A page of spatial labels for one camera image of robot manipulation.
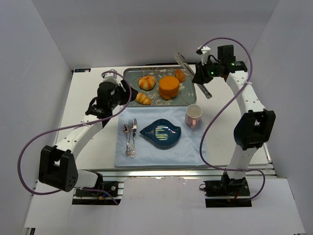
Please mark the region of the metal tongs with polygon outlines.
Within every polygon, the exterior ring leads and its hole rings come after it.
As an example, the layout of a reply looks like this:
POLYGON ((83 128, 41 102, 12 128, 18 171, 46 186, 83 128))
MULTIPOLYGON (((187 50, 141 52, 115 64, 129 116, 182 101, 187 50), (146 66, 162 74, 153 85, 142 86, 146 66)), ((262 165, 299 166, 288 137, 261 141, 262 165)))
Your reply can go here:
MULTIPOLYGON (((179 52, 175 54, 175 60, 183 69, 187 71, 187 73, 193 79, 195 76, 195 72, 190 68, 185 58, 179 52)), ((204 85, 197 84, 197 86, 200 88, 200 90, 202 91, 202 93, 205 95, 207 99, 212 98, 212 94, 207 90, 207 88, 204 85)))

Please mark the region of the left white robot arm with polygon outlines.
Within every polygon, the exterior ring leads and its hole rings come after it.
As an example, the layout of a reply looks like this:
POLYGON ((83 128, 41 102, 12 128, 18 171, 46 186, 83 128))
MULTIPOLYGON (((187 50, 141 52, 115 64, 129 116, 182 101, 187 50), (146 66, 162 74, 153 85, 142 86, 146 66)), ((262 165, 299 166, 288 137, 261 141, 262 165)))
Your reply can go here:
POLYGON ((97 96, 90 101, 85 112, 82 126, 74 128, 54 146, 46 145, 41 150, 39 181, 65 192, 73 188, 98 188, 103 181, 101 174, 78 170, 76 159, 93 136, 107 125, 113 109, 134 101, 137 94, 138 91, 124 80, 120 83, 101 82, 97 96))

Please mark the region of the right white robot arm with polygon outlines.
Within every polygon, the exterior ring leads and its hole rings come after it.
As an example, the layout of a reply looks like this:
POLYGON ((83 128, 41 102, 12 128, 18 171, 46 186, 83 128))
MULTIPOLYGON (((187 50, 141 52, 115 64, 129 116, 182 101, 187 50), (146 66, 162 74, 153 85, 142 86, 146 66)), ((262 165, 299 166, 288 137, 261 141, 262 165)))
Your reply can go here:
POLYGON ((233 45, 219 46, 214 62, 210 60, 209 51, 208 47, 198 50, 201 62, 196 65, 192 82, 203 85, 214 77, 222 77, 234 94, 241 119, 234 128, 236 148, 224 179, 229 181, 229 185, 239 185, 246 176, 253 155, 268 142, 276 115, 274 111, 267 110, 257 97, 247 67, 236 59, 233 45))

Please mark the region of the striped croissant bread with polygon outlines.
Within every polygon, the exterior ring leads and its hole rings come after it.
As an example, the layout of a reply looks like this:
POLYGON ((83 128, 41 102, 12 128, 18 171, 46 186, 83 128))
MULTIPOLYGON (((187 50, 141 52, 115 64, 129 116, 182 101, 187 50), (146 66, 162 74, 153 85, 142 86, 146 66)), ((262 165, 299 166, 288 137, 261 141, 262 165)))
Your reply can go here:
POLYGON ((141 105, 151 105, 151 100, 144 93, 138 93, 135 101, 141 105))

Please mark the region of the round striped bread bun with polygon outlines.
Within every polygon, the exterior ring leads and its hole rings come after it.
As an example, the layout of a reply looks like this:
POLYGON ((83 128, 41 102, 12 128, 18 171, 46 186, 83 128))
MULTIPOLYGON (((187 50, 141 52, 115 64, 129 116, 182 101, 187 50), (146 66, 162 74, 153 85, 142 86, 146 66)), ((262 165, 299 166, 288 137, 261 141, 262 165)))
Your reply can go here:
POLYGON ((138 80, 138 85, 145 91, 152 90, 156 84, 156 79, 152 75, 142 77, 138 80))

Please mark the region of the small brown pastry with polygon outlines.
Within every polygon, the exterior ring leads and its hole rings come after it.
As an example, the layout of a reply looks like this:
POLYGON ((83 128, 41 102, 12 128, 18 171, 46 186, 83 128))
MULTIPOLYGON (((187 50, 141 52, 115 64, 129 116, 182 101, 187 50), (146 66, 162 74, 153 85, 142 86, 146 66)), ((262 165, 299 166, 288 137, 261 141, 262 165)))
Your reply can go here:
POLYGON ((186 75, 182 70, 177 69, 175 71, 175 78, 179 81, 179 83, 182 83, 186 80, 186 75))

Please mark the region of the floral metal tray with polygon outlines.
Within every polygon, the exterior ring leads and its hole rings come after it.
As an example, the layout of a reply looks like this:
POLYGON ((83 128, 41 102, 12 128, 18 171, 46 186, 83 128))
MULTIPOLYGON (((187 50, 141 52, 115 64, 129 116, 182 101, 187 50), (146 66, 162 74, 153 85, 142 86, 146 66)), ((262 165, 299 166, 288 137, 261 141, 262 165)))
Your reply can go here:
POLYGON ((138 91, 132 106, 188 106, 197 100, 192 78, 182 67, 143 67, 124 71, 138 91))

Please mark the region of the silver fork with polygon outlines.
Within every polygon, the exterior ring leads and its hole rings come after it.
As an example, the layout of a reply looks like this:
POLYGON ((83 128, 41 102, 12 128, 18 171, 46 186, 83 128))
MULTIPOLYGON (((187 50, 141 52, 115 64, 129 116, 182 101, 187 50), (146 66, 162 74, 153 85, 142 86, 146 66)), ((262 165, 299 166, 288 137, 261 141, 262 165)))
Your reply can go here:
POLYGON ((133 126, 134 126, 133 120, 130 119, 129 123, 128 123, 129 133, 128 133, 128 139, 127 139, 127 144, 128 144, 127 145, 127 156, 130 156, 130 153, 131 153, 130 140, 131 140, 131 134, 132 134, 132 131, 133 131, 133 126))

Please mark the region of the orange cylindrical cake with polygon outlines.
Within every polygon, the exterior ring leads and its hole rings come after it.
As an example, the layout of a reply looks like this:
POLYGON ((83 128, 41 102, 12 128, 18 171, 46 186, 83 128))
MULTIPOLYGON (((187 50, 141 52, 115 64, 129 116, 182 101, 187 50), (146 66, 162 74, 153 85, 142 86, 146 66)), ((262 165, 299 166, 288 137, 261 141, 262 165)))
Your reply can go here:
POLYGON ((165 100, 176 97, 179 93, 179 81, 174 76, 161 78, 158 93, 165 100))

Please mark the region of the pink mug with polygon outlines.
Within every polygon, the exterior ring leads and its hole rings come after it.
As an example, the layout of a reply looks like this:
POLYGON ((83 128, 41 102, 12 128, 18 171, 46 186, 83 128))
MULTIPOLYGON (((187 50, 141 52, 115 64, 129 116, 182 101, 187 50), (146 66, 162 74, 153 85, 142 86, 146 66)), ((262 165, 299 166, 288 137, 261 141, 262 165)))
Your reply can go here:
POLYGON ((202 109, 199 105, 191 104, 186 108, 185 123, 195 129, 202 116, 202 109))

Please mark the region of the silver spoon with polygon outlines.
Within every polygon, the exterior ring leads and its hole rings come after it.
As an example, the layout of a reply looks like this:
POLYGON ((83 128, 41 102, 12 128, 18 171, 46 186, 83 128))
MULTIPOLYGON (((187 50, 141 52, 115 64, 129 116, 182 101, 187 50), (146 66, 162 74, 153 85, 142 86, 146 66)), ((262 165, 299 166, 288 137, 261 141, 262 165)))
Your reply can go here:
POLYGON ((126 151, 125 151, 126 156, 129 156, 129 154, 130 154, 130 151, 129 151, 130 144, 129 144, 129 140, 128 140, 129 131, 130 131, 129 126, 127 124, 124 124, 123 125, 123 133, 126 135, 126 151))

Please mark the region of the light blue cloth mat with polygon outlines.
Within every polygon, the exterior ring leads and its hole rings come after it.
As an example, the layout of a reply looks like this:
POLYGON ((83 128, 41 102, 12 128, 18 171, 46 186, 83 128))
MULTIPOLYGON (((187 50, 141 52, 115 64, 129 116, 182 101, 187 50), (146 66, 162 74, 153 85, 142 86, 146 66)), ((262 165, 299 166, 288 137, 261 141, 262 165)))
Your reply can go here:
POLYGON ((186 107, 131 107, 118 116, 115 167, 181 167, 204 165, 199 155, 202 124, 185 123, 186 107), (135 156, 126 156, 123 126, 137 120, 135 156))

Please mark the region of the dark blue leaf plate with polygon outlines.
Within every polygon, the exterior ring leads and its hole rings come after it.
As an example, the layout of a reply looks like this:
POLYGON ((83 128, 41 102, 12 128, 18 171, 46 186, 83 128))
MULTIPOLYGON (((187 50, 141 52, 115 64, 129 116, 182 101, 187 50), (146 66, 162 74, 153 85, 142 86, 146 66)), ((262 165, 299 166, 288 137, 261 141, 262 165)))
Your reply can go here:
POLYGON ((161 118, 144 127, 139 133, 159 148, 170 148, 179 141, 181 127, 161 118))

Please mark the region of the silver table knife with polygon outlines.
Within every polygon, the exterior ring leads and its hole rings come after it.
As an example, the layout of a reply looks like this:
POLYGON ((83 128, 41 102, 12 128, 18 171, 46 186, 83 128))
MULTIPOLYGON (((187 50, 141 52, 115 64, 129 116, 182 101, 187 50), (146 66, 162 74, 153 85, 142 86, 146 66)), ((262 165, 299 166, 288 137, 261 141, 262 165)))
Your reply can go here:
POLYGON ((135 157, 135 137, 136 137, 136 131, 137 131, 137 120, 136 120, 136 118, 134 119, 132 130, 133 130, 133 143, 131 146, 130 157, 134 158, 135 157))

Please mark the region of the aluminium frame rail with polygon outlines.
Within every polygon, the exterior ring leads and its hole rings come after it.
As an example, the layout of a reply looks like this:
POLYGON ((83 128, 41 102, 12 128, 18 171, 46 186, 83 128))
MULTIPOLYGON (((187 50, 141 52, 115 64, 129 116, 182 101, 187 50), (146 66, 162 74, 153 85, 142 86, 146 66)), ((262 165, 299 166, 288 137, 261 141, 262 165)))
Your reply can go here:
POLYGON ((222 170, 208 169, 152 169, 152 170, 126 170, 126 169, 104 169, 91 170, 102 174, 103 177, 221 177, 222 170))

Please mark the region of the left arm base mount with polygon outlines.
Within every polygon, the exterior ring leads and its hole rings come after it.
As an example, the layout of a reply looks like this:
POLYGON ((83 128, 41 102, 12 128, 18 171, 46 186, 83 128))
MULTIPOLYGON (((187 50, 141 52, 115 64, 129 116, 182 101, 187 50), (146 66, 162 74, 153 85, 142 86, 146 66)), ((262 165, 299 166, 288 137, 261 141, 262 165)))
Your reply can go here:
POLYGON ((73 205, 117 206, 123 195, 124 183, 119 181, 104 181, 98 190, 74 190, 73 205))

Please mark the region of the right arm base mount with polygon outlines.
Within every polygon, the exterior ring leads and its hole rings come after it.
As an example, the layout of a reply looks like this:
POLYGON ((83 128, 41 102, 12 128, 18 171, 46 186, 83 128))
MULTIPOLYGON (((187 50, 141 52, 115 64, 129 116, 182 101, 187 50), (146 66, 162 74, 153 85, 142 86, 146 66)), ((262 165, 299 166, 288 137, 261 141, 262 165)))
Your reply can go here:
POLYGON ((225 189, 221 180, 204 181, 199 185, 204 192, 207 208, 244 208, 251 207, 248 183, 244 180, 241 186, 225 189))

